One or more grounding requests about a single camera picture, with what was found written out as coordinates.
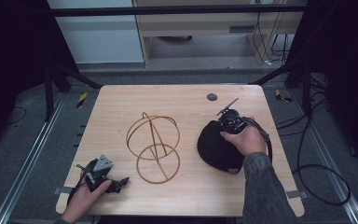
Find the person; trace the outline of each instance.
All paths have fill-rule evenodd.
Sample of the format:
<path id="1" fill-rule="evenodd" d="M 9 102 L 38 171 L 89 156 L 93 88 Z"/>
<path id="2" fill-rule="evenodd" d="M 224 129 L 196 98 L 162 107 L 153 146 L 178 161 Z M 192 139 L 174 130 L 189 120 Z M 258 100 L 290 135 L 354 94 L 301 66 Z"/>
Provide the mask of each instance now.
<path id="1" fill-rule="evenodd" d="M 245 156 L 245 199 L 242 210 L 244 224 L 297 223 L 283 186 L 267 155 L 267 144 L 257 128 L 248 124 L 241 133 L 221 135 Z M 103 196 L 110 183 L 105 181 L 93 192 L 83 185 L 69 202 L 61 218 L 54 224 L 75 223 Z"/>
<path id="2" fill-rule="evenodd" d="M 239 134 L 221 134 L 245 156 L 243 169 L 246 182 L 242 223 L 297 223 L 281 181 L 266 153 L 267 143 L 257 128 L 248 124 Z"/>

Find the table surface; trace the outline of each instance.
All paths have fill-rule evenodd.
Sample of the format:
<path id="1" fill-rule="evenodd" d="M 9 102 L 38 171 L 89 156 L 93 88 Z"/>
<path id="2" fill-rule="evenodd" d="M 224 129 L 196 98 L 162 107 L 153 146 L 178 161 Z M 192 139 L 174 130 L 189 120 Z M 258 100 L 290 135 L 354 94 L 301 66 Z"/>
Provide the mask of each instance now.
<path id="1" fill-rule="evenodd" d="M 207 99 L 209 93 L 217 100 Z M 253 85 L 128 85 L 102 87 L 89 123 L 71 165 L 65 186 L 73 187 L 79 178 L 77 164 L 86 166 L 104 154 L 114 164 L 108 177 L 130 182 L 119 194 L 105 194 L 89 211 L 96 215 L 139 216 L 200 216 L 240 217 L 242 215 L 245 178 L 243 169 L 237 175 L 214 169 L 205 163 L 197 151 L 201 130 L 210 120 L 217 120 L 216 112 L 235 97 L 231 107 L 241 116 L 255 120 L 269 133 L 273 149 L 273 165 L 285 191 L 296 190 L 282 143 L 260 86 Z M 163 184 L 144 181 L 137 172 L 137 157 L 126 144 L 127 133 L 134 123 L 149 117 L 167 116 L 176 122 L 179 143 L 176 151 L 180 158 L 178 173 Z M 160 139 L 174 147 L 178 132 L 166 119 L 153 120 Z M 132 136 L 130 147 L 135 154 L 153 144 L 150 125 L 140 127 Z M 175 153 L 160 159 L 167 176 L 178 165 Z M 164 179 L 155 161 L 139 161 L 143 176 L 152 180 Z M 68 194 L 62 193 L 56 210 L 62 213 Z M 289 199 L 295 214 L 304 214 L 299 198 Z"/>

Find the sleeve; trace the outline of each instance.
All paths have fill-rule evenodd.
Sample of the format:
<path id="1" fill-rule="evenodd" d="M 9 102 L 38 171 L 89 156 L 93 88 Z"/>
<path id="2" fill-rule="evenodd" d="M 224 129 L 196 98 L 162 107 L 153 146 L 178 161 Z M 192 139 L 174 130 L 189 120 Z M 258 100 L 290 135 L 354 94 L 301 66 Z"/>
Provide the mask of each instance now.
<path id="1" fill-rule="evenodd" d="M 70 224 L 62 219 L 57 219 L 53 224 Z"/>
<path id="2" fill-rule="evenodd" d="M 267 154 L 256 152 L 245 157 L 243 169 L 246 177 L 243 223 L 298 222 Z"/>

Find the wall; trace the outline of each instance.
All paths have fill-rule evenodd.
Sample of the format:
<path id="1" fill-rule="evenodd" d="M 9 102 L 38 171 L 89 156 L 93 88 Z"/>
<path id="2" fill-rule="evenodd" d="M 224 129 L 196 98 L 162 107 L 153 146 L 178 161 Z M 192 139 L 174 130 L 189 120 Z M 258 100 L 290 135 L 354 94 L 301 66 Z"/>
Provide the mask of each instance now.
<path id="1" fill-rule="evenodd" d="M 51 8 L 132 7 L 131 0 L 48 0 L 48 3 Z M 56 19 L 78 65 L 95 68 L 101 63 L 144 62 L 134 16 Z"/>

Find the black hat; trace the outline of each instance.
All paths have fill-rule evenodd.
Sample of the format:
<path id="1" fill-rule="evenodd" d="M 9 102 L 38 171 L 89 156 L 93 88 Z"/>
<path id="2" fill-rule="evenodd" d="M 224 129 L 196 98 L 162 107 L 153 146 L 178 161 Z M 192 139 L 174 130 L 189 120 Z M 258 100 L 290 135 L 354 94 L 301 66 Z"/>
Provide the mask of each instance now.
<path id="1" fill-rule="evenodd" d="M 201 158 L 212 167 L 237 174 L 245 158 L 237 148 L 226 141 L 220 132 L 223 129 L 216 120 L 211 120 L 202 130 L 197 148 Z"/>

